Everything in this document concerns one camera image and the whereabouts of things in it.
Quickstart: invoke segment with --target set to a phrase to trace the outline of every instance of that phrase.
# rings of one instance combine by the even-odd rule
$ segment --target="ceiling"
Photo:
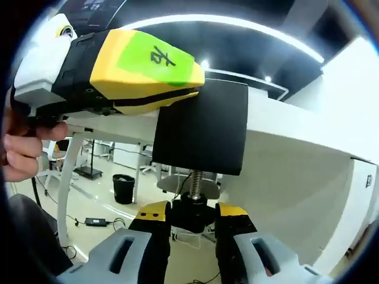
[[[317,51],[327,62],[350,40],[334,7],[327,0],[68,0],[62,7],[79,34],[118,28],[136,21],[176,14],[210,14],[240,18],[291,35]],[[82,7],[98,3],[95,11]],[[172,22],[139,28],[176,46],[212,69],[264,79],[289,90],[285,99],[321,74],[321,64],[297,48],[270,35],[213,22]],[[237,80],[266,89],[277,99],[283,91],[229,75],[207,77]]]

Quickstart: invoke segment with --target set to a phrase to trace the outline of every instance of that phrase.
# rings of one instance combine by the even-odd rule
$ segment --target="trash can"
[[[113,176],[114,200],[120,204],[133,202],[133,189],[136,180],[127,175]]]

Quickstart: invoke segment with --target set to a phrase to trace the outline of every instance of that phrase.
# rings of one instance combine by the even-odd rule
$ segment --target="computer screen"
[[[59,9],[79,36],[108,29],[126,0],[67,0]]]

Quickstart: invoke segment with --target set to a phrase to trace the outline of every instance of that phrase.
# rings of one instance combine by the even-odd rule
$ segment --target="human hand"
[[[24,137],[29,131],[26,119],[11,109],[10,91],[7,93],[2,122],[2,143],[5,153],[3,174],[6,182],[20,182],[38,172],[37,157],[42,154],[42,140],[62,140],[68,127],[64,122],[54,128],[37,127],[35,137]]]

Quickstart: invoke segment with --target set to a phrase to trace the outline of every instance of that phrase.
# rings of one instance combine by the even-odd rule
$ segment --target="floor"
[[[128,226],[131,223],[130,219],[137,214],[139,208],[152,202],[169,201],[174,197],[172,193],[163,193],[161,189],[156,187],[156,176],[150,172],[140,175],[137,204],[118,204],[114,200],[112,175],[122,173],[134,176],[135,170],[98,157],[94,158],[94,168],[103,171],[101,178],[88,180],[79,177],[78,180],[72,181],[75,186],[71,187],[69,192],[67,213],[80,222],[84,222],[86,217],[105,218],[107,221],[122,217]],[[44,183],[45,178],[40,178],[40,181]],[[57,200],[58,186],[59,182],[56,179],[51,179],[48,191],[55,201]],[[44,195],[44,189],[38,181],[37,187],[42,207],[56,218],[57,205],[52,199]],[[34,199],[30,180],[8,185],[7,190],[9,195],[18,192]],[[70,218],[67,218],[67,226],[70,244],[78,252],[75,262],[85,262],[88,259],[89,251],[114,231],[112,225],[106,228],[96,228],[80,224],[76,227],[75,222]],[[198,249],[194,248],[198,247],[198,237],[179,235],[178,238],[185,243],[171,241],[171,256],[166,271],[166,284],[185,284],[194,279],[206,282],[218,274],[219,268],[214,253],[214,243],[206,238],[200,238],[200,249]],[[212,284],[217,283],[221,283],[220,276],[212,281]]]

